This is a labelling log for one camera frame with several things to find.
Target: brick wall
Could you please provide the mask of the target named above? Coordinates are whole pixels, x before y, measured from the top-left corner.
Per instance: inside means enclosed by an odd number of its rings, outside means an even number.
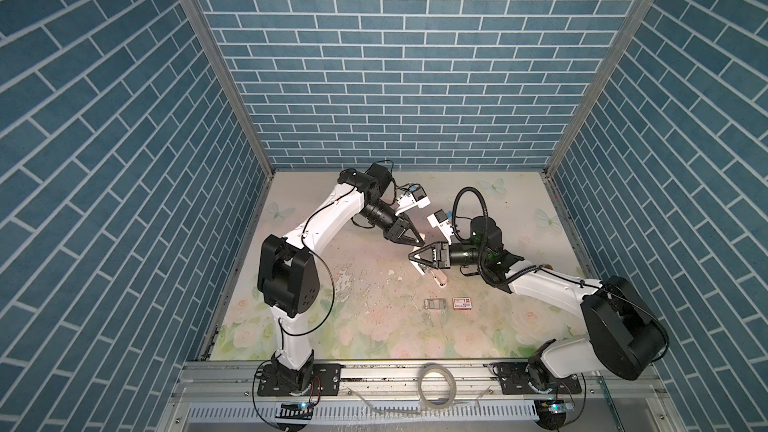
[[[279,168],[542,168],[632,0],[200,0]]]
[[[768,0],[656,0],[557,170],[603,274],[674,343],[690,430],[766,430]]]
[[[0,0],[0,430],[155,426],[263,182],[177,0]]]

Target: small box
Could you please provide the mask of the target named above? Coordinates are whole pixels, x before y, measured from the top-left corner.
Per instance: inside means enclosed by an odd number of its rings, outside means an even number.
[[[453,298],[453,310],[455,311],[471,311],[472,300],[469,297]]]

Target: floral tablecloth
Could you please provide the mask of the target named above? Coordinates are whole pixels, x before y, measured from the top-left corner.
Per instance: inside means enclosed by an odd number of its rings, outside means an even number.
[[[212,360],[264,360],[278,345],[269,308],[256,289],[261,243],[283,235],[312,211],[336,183],[335,172],[278,172],[256,228],[246,263],[235,287]],[[503,232],[506,249],[555,270],[582,275],[535,172],[396,172],[398,183],[421,183],[432,204],[408,212],[427,243],[440,240],[426,216],[450,210],[456,192],[475,186],[483,192],[489,215]],[[462,198],[460,216],[479,215],[474,196]],[[366,224],[358,216],[358,223]],[[468,230],[466,221],[464,235]],[[539,300],[506,294],[478,276],[445,271],[448,285],[439,288],[420,275],[407,259],[411,248],[392,244],[378,228],[351,223],[331,241],[322,256],[336,282],[336,302],[328,321],[310,336],[316,358],[515,358],[527,357],[550,338],[585,333],[584,322]],[[320,295],[309,310],[312,327],[331,303],[327,271],[318,264]],[[469,297],[472,310],[457,311],[452,299]],[[425,308],[425,299],[444,298],[446,309]]]

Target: wall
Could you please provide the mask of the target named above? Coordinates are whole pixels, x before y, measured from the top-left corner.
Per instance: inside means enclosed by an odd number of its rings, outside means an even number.
[[[555,179],[674,343],[691,430],[765,430],[768,0],[656,0]]]
[[[542,168],[631,0],[200,0],[279,168]]]
[[[264,175],[177,0],[0,34],[0,430],[155,426]]]

